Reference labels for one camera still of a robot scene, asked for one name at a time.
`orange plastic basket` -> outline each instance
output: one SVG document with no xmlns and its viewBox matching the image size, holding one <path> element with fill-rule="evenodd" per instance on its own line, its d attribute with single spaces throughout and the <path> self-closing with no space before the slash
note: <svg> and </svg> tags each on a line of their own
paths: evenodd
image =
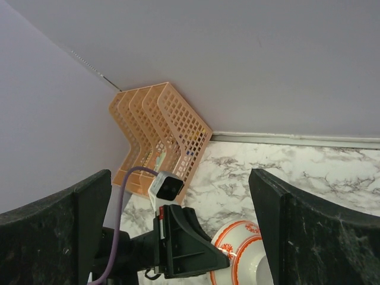
<svg viewBox="0 0 380 285">
<path fill-rule="evenodd" d="M 113 184 L 121 185 L 124 174 L 132 166 L 166 170 L 185 183 L 176 199 L 182 203 L 212 136 L 210 127 L 170 83 L 118 93 L 109 110 L 131 143 Z M 127 190 L 148 197 L 153 179 L 144 172 L 135 173 Z"/>
</svg>

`orange floral pattern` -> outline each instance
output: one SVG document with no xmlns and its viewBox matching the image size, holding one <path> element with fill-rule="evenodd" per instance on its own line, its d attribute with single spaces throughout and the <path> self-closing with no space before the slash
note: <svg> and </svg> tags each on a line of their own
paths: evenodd
<svg viewBox="0 0 380 285">
<path fill-rule="evenodd" d="M 256 224 L 253 224 L 253 223 L 245 224 L 245 228 L 249 230 L 251 233 L 260 234 L 260 229 Z"/>
<path fill-rule="evenodd" d="M 232 252 L 232 245 L 229 244 L 229 243 L 224 243 L 220 246 L 221 249 L 223 249 L 224 251 L 228 252 L 227 256 L 228 258 L 231 260 L 233 258 L 233 255 L 231 254 Z"/>
</svg>

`baseboard trim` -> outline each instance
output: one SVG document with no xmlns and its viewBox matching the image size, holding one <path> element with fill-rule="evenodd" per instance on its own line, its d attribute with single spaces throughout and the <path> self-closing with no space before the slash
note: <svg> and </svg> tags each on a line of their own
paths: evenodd
<svg viewBox="0 0 380 285">
<path fill-rule="evenodd" d="M 287 144 L 313 147 L 346 147 L 380 150 L 380 138 L 319 137 L 311 135 L 214 132 L 212 141 L 254 144 Z"/>
</svg>

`gray veining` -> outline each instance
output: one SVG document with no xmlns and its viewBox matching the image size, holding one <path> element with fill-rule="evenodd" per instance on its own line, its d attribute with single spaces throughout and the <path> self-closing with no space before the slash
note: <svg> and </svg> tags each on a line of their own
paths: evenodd
<svg viewBox="0 0 380 285">
<path fill-rule="evenodd" d="M 248 186 L 252 168 L 263 168 L 292 185 L 336 204 L 380 216 L 380 151 L 348 148 L 211 142 L 184 204 L 195 209 L 211 237 L 234 219 L 256 221 Z M 121 229 L 131 236 L 152 229 L 147 199 L 132 196 Z M 140 284 L 209 284 L 207 276 Z"/>
</svg>

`marble countertop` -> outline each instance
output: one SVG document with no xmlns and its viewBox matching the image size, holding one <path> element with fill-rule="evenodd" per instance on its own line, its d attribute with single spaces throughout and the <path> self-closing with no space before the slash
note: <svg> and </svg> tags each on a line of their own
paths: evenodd
<svg viewBox="0 0 380 285">
<path fill-rule="evenodd" d="M 257 222 L 248 186 L 252 168 L 262 168 L 290 184 L 336 204 L 380 216 L 380 151 L 293 145 L 210 142 L 184 200 L 213 237 L 231 220 Z M 121 230 L 131 237 L 153 229 L 149 200 L 133 195 Z M 209 284 L 207 275 L 140 284 Z"/>
</svg>

